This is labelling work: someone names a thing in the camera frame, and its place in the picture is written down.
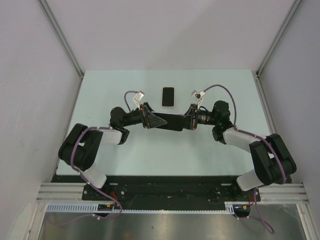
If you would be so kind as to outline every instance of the wire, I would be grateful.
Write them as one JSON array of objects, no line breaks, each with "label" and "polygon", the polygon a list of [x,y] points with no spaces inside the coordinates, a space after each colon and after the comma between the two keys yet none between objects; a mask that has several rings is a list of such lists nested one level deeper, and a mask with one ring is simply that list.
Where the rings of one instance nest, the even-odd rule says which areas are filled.
[{"label": "wire", "polygon": [[128,107],[129,112],[131,112],[131,109],[130,109],[128,101],[127,101],[127,94],[137,94],[137,93],[138,93],[138,91],[129,90],[129,91],[126,91],[125,94],[124,94],[124,102],[125,102],[125,105]]},{"label": "wire", "polygon": [[70,158],[70,166],[73,170],[77,171],[78,173],[80,173],[80,176],[82,177],[82,179],[87,183],[89,184],[94,190],[96,190],[98,193],[102,194],[103,196],[105,196],[106,198],[114,201],[120,208],[120,212],[118,212],[116,215],[114,216],[110,216],[110,217],[100,217],[102,219],[115,219],[117,217],[119,217],[122,213],[122,206],[121,204],[118,202],[118,200],[116,200],[115,198],[113,198],[112,196],[109,196],[107,195],[106,193],[104,193],[103,191],[101,191],[99,188],[97,188],[96,186],[94,186],[93,184],[90,183],[90,181],[80,172],[80,170],[74,166],[74,159],[75,159],[75,154],[76,154],[76,150],[77,150],[77,147],[81,141],[81,139],[84,137],[84,135],[90,131],[90,130],[95,130],[95,129],[102,129],[102,130],[109,130],[110,127],[107,126],[107,127],[97,127],[97,126],[91,126],[91,127],[88,127],[87,129],[85,129],[81,135],[79,136],[79,138],[77,139],[77,141],[75,142],[75,145],[73,147],[73,150],[72,150],[72,153],[71,153],[71,158]]},{"label": "wire", "polygon": [[267,221],[264,220],[264,218],[261,215],[260,209],[258,207],[257,204],[257,198],[256,198],[256,192],[257,192],[257,188],[255,187],[253,190],[253,204],[255,204],[255,209],[256,212],[258,213],[259,217],[257,216],[247,216],[247,217],[238,217],[236,213],[234,213],[234,216],[236,217],[237,220],[244,220],[244,219],[255,219],[255,220],[259,220],[262,225],[264,226],[264,228],[271,234],[274,235],[275,234],[275,230],[274,228],[270,225],[270,223],[268,223]]},{"label": "wire", "polygon": [[259,135],[255,135],[253,134],[252,132],[249,132],[249,131],[244,131],[244,130],[240,130],[237,128],[237,107],[236,107],[236,102],[235,102],[235,99],[234,97],[232,96],[231,92],[223,85],[220,85],[220,84],[215,84],[215,85],[211,85],[209,87],[207,87],[205,90],[203,90],[203,92],[205,93],[206,91],[214,88],[214,87],[220,87],[220,88],[223,88],[230,96],[231,100],[232,100],[232,104],[233,104],[233,108],[234,108],[234,121],[233,121],[233,128],[239,132],[239,133],[242,133],[242,134],[246,134],[246,135],[249,135],[249,136],[252,136],[256,139],[259,139],[261,141],[263,141],[265,143],[265,145],[269,148],[269,150],[271,151],[271,153],[273,154],[274,156],[274,159],[276,161],[276,163],[278,164],[279,168],[280,168],[280,172],[281,172],[281,176],[282,176],[282,183],[281,184],[285,184],[286,183],[286,174],[285,174],[285,171],[284,171],[284,168],[282,167],[282,164],[280,162],[280,159],[278,157],[278,155],[276,154],[275,150],[272,148],[272,146],[270,145],[269,142],[267,142],[267,140],[265,140],[263,137],[259,136]]},{"label": "wire", "polygon": [[250,202],[252,202],[252,203],[250,203],[249,207],[252,206],[253,204],[255,204],[255,200],[253,199],[253,197],[250,194],[249,194],[249,200],[250,200]]},{"label": "wire", "polygon": [[[233,121],[233,128],[239,132],[239,133],[243,133],[243,134],[246,134],[246,135],[249,135],[249,136],[252,136],[254,138],[257,138],[261,141],[263,141],[265,143],[265,145],[269,148],[269,150],[272,152],[279,168],[280,168],[280,171],[281,171],[281,176],[282,176],[282,183],[281,184],[285,184],[286,183],[286,174],[285,174],[285,171],[284,171],[284,168],[282,167],[282,164],[280,162],[280,159],[278,158],[275,150],[272,148],[272,146],[261,136],[258,136],[258,135],[255,135],[251,132],[248,132],[248,131],[244,131],[244,130],[240,130],[237,128],[237,107],[236,107],[236,102],[235,102],[235,99],[234,97],[232,96],[231,92],[223,85],[220,85],[220,84],[214,84],[214,85],[211,85],[209,87],[207,87],[205,90],[203,90],[203,92],[205,93],[206,91],[214,88],[214,87],[220,87],[220,88],[223,88],[230,96],[231,100],[232,100],[232,104],[233,104],[233,108],[234,108],[234,121]],[[256,192],[257,192],[257,187],[254,188],[253,190],[253,203],[255,204],[255,208],[256,208],[256,211],[259,215],[259,217],[257,216],[248,216],[248,217],[238,217],[236,214],[234,214],[234,216],[239,220],[239,219],[256,219],[256,220],[259,220],[262,222],[262,225],[265,227],[265,229],[270,233],[270,234],[275,234],[275,230],[272,228],[272,226],[266,222],[264,220],[264,218],[262,217],[261,215],[261,212],[259,210],[259,207],[258,207],[258,204],[257,204],[257,198],[256,198]]]},{"label": "wire", "polygon": [[67,225],[67,224],[70,224],[70,223],[73,223],[79,219],[82,219],[82,218],[85,218],[85,217],[89,217],[89,216],[97,216],[97,219],[115,219],[117,217],[119,217],[123,211],[123,207],[121,206],[120,202],[118,202],[118,200],[116,199],[116,196],[115,198],[113,198],[112,196],[109,196],[108,194],[104,193],[103,191],[101,191],[99,188],[97,188],[96,186],[94,186],[81,172],[80,170],[74,166],[74,160],[75,160],[75,154],[76,154],[76,150],[77,150],[77,147],[81,141],[81,139],[84,137],[84,135],[90,131],[90,130],[95,130],[95,129],[102,129],[102,130],[109,130],[110,127],[97,127],[97,126],[91,126],[91,127],[88,127],[87,129],[85,129],[79,136],[79,138],[77,139],[77,141],[75,142],[75,145],[73,147],[73,150],[72,150],[72,153],[71,153],[71,158],[70,158],[70,166],[73,170],[75,170],[76,172],[80,173],[80,177],[88,184],[90,185],[94,190],[96,190],[98,193],[100,193],[101,195],[105,196],[106,198],[112,200],[113,202],[115,202],[119,208],[120,208],[120,211],[116,214],[116,215],[113,215],[113,216],[97,216],[95,214],[84,214],[84,215],[81,215],[79,217],[76,217],[70,221],[67,221],[67,222],[63,222],[63,223],[53,223],[49,217],[48,217],[48,221],[55,225],[55,226],[64,226],[64,225]]},{"label": "wire", "polygon": [[206,109],[204,106],[200,106],[199,109],[204,109],[204,110],[201,110],[201,111],[206,112],[206,113],[209,112],[208,109]]}]

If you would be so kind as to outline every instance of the purple cable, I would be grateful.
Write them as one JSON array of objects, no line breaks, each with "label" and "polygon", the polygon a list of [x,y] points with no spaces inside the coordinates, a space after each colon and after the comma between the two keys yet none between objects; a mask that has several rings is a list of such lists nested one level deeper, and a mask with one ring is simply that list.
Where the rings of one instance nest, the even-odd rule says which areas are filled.
[{"label": "purple cable", "polygon": [[124,102],[125,102],[125,105],[128,107],[129,112],[131,112],[131,109],[130,109],[129,104],[128,104],[128,101],[127,101],[127,94],[130,94],[130,93],[132,93],[132,94],[137,94],[138,91],[129,90],[129,91],[126,91],[125,94],[124,94]]},{"label": "purple cable", "polygon": [[272,146],[270,145],[270,143],[268,143],[263,137],[261,136],[258,136],[258,135],[255,135],[251,132],[248,132],[248,131],[244,131],[244,130],[240,130],[237,128],[237,125],[236,125],[236,122],[237,122],[237,108],[236,108],[236,102],[235,102],[235,99],[234,97],[232,96],[231,92],[223,85],[220,85],[220,84],[215,84],[215,85],[211,85],[209,87],[207,87],[205,90],[203,90],[203,92],[205,93],[206,91],[208,91],[209,89],[212,89],[214,87],[220,87],[220,88],[223,88],[224,90],[226,90],[226,92],[229,94],[231,100],[232,100],[232,104],[233,104],[233,108],[234,108],[234,121],[233,121],[233,128],[239,132],[239,133],[243,133],[243,134],[247,134],[249,136],[252,136],[254,138],[257,138],[261,141],[263,141],[265,143],[265,145],[270,149],[271,153],[273,154],[274,158],[275,158],[275,161],[276,163],[278,164],[279,168],[280,168],[280,171],[281,171],[281,176],[282,176],[282,184],[285,184],[286,183],[286,174],[285,174],[285,171],[284,171],[284,168],[282,167],[281,165],[281,162],[280,162],[280,159],[279,157],[277,156],[275,150],[272,148]]},{"label": "purple cable", "polygon": [[203,92],[205,93],[206,91],[208,91],[209,89],[212,89],[214,87],[220,87],[223,88],[230,96],[231,100],[232,100],[232,104],[233,104],[233,109],[234,109],[234,121],[233,121],[233,125],[236,125],[236,121],[237,121],[237,107],[236,107],[236,102],[234,97],[232,96],[231,92],[229,91],[228,88],[226,88],[225,86],[222,86],[220,84],[215,84],[215,85],[211,85],[209,87],[207,87],[205,90],[203,90]]},{"label": "purple cable", "polygon": [[[122,211],[123,211],[123,208],[122,208],[120,202],[118,202],[118,200],[114,199],[112,196],[107,195],[106,193],[104,193],[103,191],[101,191],[99,188],[97,188],[96,186],[94,186],[93,184],[91,184],[90,181],[80,172],[80,170],[74,166],[74,160],[75,160],[76,150],[77,150],[77,147],[78,147],[81,139],[84,137],[84,135],[85,135],[88,131],[90,131],[90,130],[95,130],[95,129],[109,130],[110,127],[91,126],[91,127],[88,127],[86,130],[84,130],[84,131],[80,134],[79,138],[77,139],[77,141],[75,142],[75,145],[74,145],[74,147],[73,147],[73,150],[72,150],[72,153],[71,153],[71,158],[70,158],[70,166],[71,166],[71,168],[72,168],[73,170],[75,170],[76,172],[80,173],[80,177],[81,177],[86,183],[88,183],[94,190],[96,190],[98,193],[102,194],[103,196],[107,197],[108,199],[112,200],[113,202],[115,202],[115,203],[119,206],[120,211],[119,211],[116,215],[114,215],[114,216],[109,216],[109,217],[108,217],[108,216],[98,216],[98,219],[115,219],[115,218],[119,217],[119,216],[121,215]],[[74,219],[72,219],[72,220],[70,220],[70,221],[63,222],[63,223],[58,223],[58,224],[51,222],[51,220],[49,219],[49,217],[48,217],[48,221],[49,221],[51,224],[55,225],[55,226],[64,226],[64,225],[73,223],[73,222],[75,222],[75,221],[77,221],[77,220],[79,220],[79,219],[82,219],[82,218],[85,218],[85,217],[89,217],[89,216],[96,216],[96,215],[95,215],[94,213],[93,213],[93,214],[85,214],[85,215],[81,215],[81,216],[79,216],[79,217],[76,217],[76,218],[74,218]]]},{"label": "purple cable", "polygon": [[[234,108],[234,121],[233,121],[233,128],[239,132],[239,133],[243,133],[243,134],[247,134],[249,136],[252,136],[254,138],[257,138],[261,141],[263,141],[265,143],[265,145],[270,149],[270,151],[272,152],[272,154],[274,155],[274,158],[280,168],[280,171],[281,171],[281,176],[282,176],[282,184],[285,184],[286,183],[286,174],[285,174],[285,171],[284,171],[284,168],[282,167],[281,165],[281,162],[276,154],[276,152],[274,151],[274,149],[272,148],[272,146],[261,136],[258,136],[258,135],[255,135],[251,132],[248,132],[248,131],[244,131],[244,130],[240,130],[237,128],[237,108],[236,108],[236,102],[235,102],[235,99],[234,97],[232,96],[231,92],[223,85],[220,85],[220,84],[214,84],[214,85],[211,85],[209,87],[207,87],[205,90],[203,90],[203,92],[205,93],[206,91],[208,91],[209,89],[212,89],[214,87],[220,87],[220,88],[223,88],[224,90],[226,90],[226,92],[229,94],[231,100],[232,100],[232,104],[233,104],[233,108]],[[256,198],[256,192],[257,192],[257,188],[255,187],[254,188],[254,191],[253,191],[253,200],[254,200],[254,204],[255,204],[255,208],[256,208],[256,211],[259,215],[259,217],[257,216],[249,216],[249,217],[238,217],[236,214],[234,214],[237,219],[256,219],[256,220],[259,220],[262,222],[262,225],[265,227],[265,229],[270,233],[270,234],[275,234],[275,230],[272,228],[272,226],[266,222],[264,220],[264,218],[262,217],[261,213],[260,213],[260,210],[258,208],[258,204],[257,204],[257,198]]]}]

